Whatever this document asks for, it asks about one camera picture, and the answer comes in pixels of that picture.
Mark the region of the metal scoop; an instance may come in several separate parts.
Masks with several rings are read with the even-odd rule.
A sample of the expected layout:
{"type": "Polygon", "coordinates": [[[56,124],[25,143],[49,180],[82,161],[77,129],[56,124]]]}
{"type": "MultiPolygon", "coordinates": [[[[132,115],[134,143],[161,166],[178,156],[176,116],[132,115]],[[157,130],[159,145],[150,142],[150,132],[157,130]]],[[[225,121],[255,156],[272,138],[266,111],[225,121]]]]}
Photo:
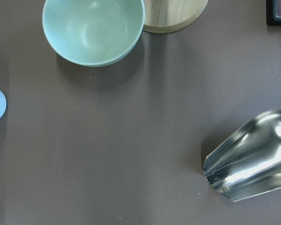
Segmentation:
{"type": "Polygon", "coordinates": [[[281,109],[241,126],[206,156],[202,171],[233,202],[281,189],[281,109]]]}

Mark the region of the mint green bowl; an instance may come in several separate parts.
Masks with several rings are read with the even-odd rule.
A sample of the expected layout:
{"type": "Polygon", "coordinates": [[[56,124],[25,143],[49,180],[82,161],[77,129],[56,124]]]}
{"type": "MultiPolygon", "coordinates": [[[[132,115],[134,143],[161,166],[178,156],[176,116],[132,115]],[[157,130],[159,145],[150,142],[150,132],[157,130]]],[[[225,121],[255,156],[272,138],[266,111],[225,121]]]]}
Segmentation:
{"type": "Polygon", "coordinates": [[[142,0],[47,0],[44,35],[62,58],[87,67],[123,59],[138,42],[145,20],[142,0]]]}

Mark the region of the black framed box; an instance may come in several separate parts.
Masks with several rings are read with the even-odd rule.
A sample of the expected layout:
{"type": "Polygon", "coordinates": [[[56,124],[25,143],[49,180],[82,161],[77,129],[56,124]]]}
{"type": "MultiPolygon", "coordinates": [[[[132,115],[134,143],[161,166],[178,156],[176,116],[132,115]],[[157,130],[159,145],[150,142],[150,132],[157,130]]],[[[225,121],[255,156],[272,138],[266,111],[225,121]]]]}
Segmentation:
{"type": "Polygon", "coordinates": [[[266,0],[266,24],[281,26],[281,0],[266,0]]]}

